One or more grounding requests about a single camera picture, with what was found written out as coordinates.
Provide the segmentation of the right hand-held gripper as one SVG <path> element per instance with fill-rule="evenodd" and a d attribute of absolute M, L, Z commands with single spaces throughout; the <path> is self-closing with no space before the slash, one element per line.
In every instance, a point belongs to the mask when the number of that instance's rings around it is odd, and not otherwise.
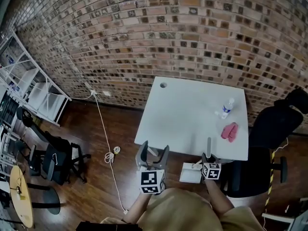
<path fill-rule="evenodd" d="M 212 154 L 210 163 L 207 160 L 206 154 L 202 153 L 202 175 L 208 180 L 218 180 L 221 173 L 221 164 L 217 163 L 218 159 Z"/>

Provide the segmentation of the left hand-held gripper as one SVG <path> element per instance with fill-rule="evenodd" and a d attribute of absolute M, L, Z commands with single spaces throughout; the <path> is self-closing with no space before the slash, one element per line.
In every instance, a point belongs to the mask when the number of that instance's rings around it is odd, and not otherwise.
<path fill-rule="evenodd" d="M 147 163 L 148 141 L 145 141 L 138 149 L 135 156 L 138 167 L 137 179 L 139 190 L 144 194 L 158 195 L 166 189 L 166 166 L 169 154 L 167 145 L 158 161 L 153 164 Z"/>

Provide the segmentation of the person's right forearm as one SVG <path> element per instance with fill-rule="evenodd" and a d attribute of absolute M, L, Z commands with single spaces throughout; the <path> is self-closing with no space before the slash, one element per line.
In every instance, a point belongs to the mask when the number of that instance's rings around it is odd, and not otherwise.
<path fill-rule="evenodd" d="M 222 216 L 231 209 L 234 205 L 227 198 L 227 196 L 220 190 L 219 186 L 214 180 L 205 180 L 208 194 L 210 196 L 211 205 L 217 215 Z"/>

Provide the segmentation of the person's left forearm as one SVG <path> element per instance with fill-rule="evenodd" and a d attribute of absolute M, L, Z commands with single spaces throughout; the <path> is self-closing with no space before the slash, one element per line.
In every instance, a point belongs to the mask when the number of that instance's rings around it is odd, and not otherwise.
<path fill-rule="evenodd" d="M 123 216 L 122 221 L 128 224 L 136 224 L 146 211 L 152 195 L 140 193 L 128 212 Z"/>

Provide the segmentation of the pink cloth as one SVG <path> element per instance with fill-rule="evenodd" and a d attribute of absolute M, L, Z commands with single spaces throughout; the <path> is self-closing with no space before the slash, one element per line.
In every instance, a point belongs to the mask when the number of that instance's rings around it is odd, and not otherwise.
<path fill-rule="evenodd" d="M 239 125 L 235 122 L 226 125 L 221 133 L 221 138 L 232 143 L 237 136 Z"/>

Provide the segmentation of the white rectangular table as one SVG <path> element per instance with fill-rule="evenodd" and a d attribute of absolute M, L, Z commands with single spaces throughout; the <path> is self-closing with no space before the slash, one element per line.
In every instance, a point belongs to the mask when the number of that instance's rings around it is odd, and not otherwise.
<path fill-rule="evenodd" d="M 222 107 L 234 98 L 234 107 L 221 118 Z M 236 139 L 221 138 L 223 128 L 239 125 Z M 200 156 L 212 138 L 211 153 L 220 159 L 248 159 L 248 119 L 243 89 L 170 77 L 155 77 L 135 137 L 138 145 Z"/>

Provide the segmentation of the black high-back office chair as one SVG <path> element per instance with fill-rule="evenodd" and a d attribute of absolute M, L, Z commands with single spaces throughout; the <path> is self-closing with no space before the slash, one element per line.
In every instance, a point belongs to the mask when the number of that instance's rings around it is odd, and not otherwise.
<path fill-rule="evenodd" d="M 308 114 L 308 93 L 294 89 L 285 99 L 263 109 L 256 117 L 248 138 L 248 159 L 222 166 L 220 189 L 228 197 L 244 198 L 267 192 L 274 170 L 279 170 L 281 182 L 287 179 L 287 161 L 274 163 L 273 152 L 303 122 Z"/>

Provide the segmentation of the clear plastic water bottle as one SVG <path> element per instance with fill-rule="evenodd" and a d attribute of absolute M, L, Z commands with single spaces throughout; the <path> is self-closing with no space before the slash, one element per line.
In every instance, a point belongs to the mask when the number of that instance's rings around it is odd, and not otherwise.
<path fill-rule="evenodd" d="M 231 112 L 231 110 L 234 107 L 234 102 L 235 102 L 234 98 L 229 98 L 227 100 L 227 102 L 224 103 L 224 105 L 222 107 L 222 114 L 221 114 L 222 119 L 225 119 L 229 115 L 229 113 Z"/>

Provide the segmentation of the person's tan clothing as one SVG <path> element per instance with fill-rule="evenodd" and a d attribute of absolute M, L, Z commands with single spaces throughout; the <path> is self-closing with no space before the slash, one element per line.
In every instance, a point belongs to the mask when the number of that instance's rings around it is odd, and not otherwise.
<path fill-rule="evenodd" d="M 128 224 L 122 218 L 107 217 L 115 231 Z M 146 211 L 136 223 L 142 231 L 264 231 L 251 208 L 235 207 L 222 216 L 216 214 L 209 199 L 178 188 L 152 195 Z"/>

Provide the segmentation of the black mesh office chair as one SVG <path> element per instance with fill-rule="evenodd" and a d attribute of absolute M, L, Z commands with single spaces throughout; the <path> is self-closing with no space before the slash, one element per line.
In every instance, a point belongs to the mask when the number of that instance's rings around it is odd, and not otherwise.
<path fill-rule="evenodd" d="M 82 176 L 85 172 L 84 158 L 90 159 L 90 154 L 83 154 L 78 144 L 70 143 L 61 137 L 55 137 L 48 131 L 43 131 L 34 123 L 31 113 L 23 107 L 18 107 L 17 118 L 22 121 L 25 127 L 31 129 L 43 142 L 47 143 L 46 150 L 37 150 L 36 157 L 39 161 L 39 175 L 59 185 L 65 182 L 70 183 L 70 173 L 86 183 Z"/>

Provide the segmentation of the grey office chair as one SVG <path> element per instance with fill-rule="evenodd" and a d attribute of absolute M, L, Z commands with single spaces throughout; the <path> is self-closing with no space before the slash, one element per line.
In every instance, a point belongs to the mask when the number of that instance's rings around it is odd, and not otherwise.
<path fill-rule="evenodd" d="M 39 175 L 39 161 L 36 157 L 36 145 L 33 145 L 31 148 L 23 141 L 16 140 L 14 142 L 15 149 L 23 156 L 23 158 L 27 161 L 29 166 L 29 172 L 31 176 Z"/>

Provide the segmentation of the white metal shelf rack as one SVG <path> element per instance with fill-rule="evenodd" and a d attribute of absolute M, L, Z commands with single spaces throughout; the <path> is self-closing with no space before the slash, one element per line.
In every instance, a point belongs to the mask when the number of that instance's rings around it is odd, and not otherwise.
<path fill-rule="evenodd" d="M 56 126 L 72 100 L 39 66 L 12 29 L 0 43 L 0 85 L 27 110 Z"/>

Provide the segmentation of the round wooden table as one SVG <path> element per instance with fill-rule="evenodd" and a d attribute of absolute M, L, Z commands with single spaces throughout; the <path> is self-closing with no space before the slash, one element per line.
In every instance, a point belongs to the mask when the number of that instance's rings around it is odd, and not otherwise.
<path fill-rule="evenodd" d="M 61 203 L 56 190 L 51 186 L 28 183 L 21 168 L 17 165 L 12 167 L 9 187 L 15 211 L 27 228 L 34 227 L 34 208 L 47 209 L 54 215 L 60 213 Z M 30 189 L 43 191 L 42 203 L 35 203 L 31 200 Z"/>

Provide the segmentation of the white furniture frame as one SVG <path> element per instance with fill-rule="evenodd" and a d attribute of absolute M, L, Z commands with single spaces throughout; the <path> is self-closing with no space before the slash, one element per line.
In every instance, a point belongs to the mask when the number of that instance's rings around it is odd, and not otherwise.
<path fill-rule="evenodd" d="M 308 231 L 308 209 L 295 218 L 262 213 L 264 219 L 271 219 L 289 224 L 287 231 Z"/>

